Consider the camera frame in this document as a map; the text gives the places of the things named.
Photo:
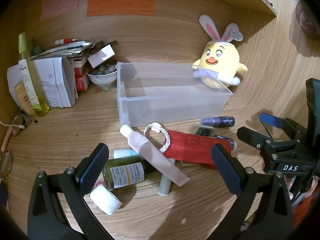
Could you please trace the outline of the blue Max razor box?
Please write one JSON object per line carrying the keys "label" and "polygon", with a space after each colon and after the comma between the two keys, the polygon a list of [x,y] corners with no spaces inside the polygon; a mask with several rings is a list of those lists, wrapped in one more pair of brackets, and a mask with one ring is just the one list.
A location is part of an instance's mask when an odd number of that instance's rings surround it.
{"label": "blue Max razor box", "polygon": [[217,138],[217,139],[222,139],[222,140],[228,141],[229,144],[230,144],[230,148],[231,149],[235,148],[234,140],[232,138],[224,137],[224,136],[221,136],[221,135],[218,135],[218,134],[215,134],[214,137]]}

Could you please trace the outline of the white tape roll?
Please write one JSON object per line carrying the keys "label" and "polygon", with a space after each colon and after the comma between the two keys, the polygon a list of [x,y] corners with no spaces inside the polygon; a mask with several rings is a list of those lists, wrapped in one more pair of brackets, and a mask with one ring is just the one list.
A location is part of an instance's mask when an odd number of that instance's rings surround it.
{"label": "white tape roll", "polygon": [[122,202],[102,184],[95,187],[89,196],[98,209],[107,215],[113,215],[122,206]]}

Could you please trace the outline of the purple black cosmetic bottle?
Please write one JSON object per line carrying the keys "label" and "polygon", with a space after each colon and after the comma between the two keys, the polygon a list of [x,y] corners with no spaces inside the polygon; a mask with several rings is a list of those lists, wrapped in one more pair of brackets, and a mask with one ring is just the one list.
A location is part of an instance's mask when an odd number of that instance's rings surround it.
{"label": "purple black cosmetic bottle", "polygon": [[232,116],[213,116],[207,118],[201,118],[200,124],[210,127],[233,127],[235,125],[235,118]]}

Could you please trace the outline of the small green square box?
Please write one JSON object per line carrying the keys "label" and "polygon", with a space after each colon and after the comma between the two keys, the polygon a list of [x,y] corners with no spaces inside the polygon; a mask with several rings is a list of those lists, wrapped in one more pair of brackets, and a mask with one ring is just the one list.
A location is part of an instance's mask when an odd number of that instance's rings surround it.
{"label": "small green square box", "polygon": [[200,125],[195,134],[204,137],[213,137],[215,132],[213,127]]}

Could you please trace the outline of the dark green glass bottle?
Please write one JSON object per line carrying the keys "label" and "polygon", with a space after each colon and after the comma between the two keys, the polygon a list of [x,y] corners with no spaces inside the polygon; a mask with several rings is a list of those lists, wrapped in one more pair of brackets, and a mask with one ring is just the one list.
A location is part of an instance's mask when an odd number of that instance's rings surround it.
{"label": "dark green glass bottle", "polygon": [[102,174],[109,190],[142,183],[155,168],[140,155],[108,159]]}

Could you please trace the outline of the red packet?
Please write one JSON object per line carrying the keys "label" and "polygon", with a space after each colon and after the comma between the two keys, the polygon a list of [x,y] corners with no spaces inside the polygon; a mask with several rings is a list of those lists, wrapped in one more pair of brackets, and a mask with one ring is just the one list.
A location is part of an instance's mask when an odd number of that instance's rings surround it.
{"label": "red packet", "polygon": [[228,140],[192,135],[178,131],[168,130],[170,146],[164,152],[167,158],[185,161],[188,163],[202,164],[207,168],[217,170],[211,159],[211,148],[221,144],[231,154],[233,149]]}

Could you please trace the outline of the pale green stick tube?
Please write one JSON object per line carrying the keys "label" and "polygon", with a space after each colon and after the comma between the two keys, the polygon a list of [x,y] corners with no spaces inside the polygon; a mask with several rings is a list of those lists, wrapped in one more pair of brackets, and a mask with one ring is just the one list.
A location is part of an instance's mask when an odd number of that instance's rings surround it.
{"label": "pale green stick tube", "polygon": [[168,196],[171,188],[171,180],[165,175],[161,176],[160,184],[158,187],[158,195]]}

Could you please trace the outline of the mint green tube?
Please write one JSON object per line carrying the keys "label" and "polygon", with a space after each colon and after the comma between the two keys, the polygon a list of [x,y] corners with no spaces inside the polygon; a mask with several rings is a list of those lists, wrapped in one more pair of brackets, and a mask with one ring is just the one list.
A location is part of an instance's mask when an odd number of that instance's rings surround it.
{"label": "mint green tube", "polygon": [[135,155],[138,155],[138,153],[133,149],[114,150],[113,158],[118,159],[118,158],[125,158],[125,157],[130,157]]}

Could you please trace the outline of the yellow chick plush toy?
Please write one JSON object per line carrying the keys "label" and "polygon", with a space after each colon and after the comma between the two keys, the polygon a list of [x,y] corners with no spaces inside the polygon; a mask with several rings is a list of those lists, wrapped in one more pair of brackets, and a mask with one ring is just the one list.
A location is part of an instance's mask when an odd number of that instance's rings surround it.
{"label": "yellow chick plush toy", "polygon": [[238,50],[232,44],[233,40],[238,42],[243,40],[238,25],[229,24],[220,36],[209,16],[200,16],[199,23],[211,41],[206,44],[201,57],[193,63],[193,77],[201,79],[210,88],[214,88],[218,82],[226,87],[238,86],[241,80],[236,74],[248,71],[240,62]]}

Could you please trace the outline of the yellow green spray bottle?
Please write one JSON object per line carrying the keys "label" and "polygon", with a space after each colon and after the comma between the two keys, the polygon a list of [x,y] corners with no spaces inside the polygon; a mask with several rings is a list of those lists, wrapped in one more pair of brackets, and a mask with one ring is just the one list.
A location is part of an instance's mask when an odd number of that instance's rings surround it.
{"label": "yellow green spray bottle", "polygon": [[20,54],[20,71],[25,90],[28,94],[31,106],[37,116],[43,117],[49,113],[49,105],[40,86],[39,76],[37,74],[35,64],[31,61],[30,50],[27,47],[25,33],[22,32],[18,36],[18,50]]}

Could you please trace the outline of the beige cosmetic tube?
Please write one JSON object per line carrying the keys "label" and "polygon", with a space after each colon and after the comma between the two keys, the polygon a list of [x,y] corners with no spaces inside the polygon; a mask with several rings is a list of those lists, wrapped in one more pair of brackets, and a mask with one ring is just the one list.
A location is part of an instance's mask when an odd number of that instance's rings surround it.
{"label": "beige cosmetic tube", "polygon": [[35,115],[35,110],[31,105],[31,101],[29,100],[29,96],[27,91],[25,90],[25,86],[23,81],[21,80],[15,87],[14,87],[15,94],[17,96],[17,100],[20,104],[20,107],[29,115]]}

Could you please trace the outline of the white bowl of marbles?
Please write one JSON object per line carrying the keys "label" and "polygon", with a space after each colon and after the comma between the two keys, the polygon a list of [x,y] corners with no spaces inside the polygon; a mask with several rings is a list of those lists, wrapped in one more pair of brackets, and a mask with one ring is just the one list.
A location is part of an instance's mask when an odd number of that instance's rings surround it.
{"label": "white bowl of marbles", "polygon": [[114,64],[100,66],[98,70],[87,73],[87,76],[95,85],[101,88],[109,87],[117,79],[117,66]]}

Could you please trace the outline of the stack of books papers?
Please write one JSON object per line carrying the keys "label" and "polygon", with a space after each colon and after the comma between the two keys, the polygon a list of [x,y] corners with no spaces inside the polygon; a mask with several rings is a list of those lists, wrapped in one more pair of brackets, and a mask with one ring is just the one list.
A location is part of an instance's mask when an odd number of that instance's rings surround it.
{"label": "stack of books papers", "polygon": [[117,44],[117,41],[114,40],[109,43],[104,43],[103,41],[99,41],[97,43],[90,41],[72,42],[47,49],[40,54],[32,56],[31,58],[33,60],[38,60],[52,57],[65,57],[74,67],[76,90],[82,92],[88,89],[89,82],[91,82],[87,73],[98,70],[100,66],[107,66],[109,64],[117,65],[117,61],[113,59],[114,56],[96,68],[92,68],[88,61],[88,58],[91,55],[95,54],[108,44],[114,46]]}

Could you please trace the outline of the red white marker pen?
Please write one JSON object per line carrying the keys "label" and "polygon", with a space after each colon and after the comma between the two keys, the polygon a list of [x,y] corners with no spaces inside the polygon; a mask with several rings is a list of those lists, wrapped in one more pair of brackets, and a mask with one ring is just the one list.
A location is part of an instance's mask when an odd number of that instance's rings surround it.
{"label": "red white marker pen", "polygon": [[58,46],[58,45],[72,43],[72,42],[78,42],[78,39],[74,39],[74,38],[59,39],[59,40],[56,40],[54,44]]}

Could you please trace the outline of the orange sticky note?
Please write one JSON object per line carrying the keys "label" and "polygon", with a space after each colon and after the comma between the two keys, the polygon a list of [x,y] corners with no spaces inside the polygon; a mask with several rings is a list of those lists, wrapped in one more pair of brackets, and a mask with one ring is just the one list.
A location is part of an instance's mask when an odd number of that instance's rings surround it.
{"label": "orange sticky note", "polygon": [[132,14],[154,15],[155,0],[88,0],[87,17]]}

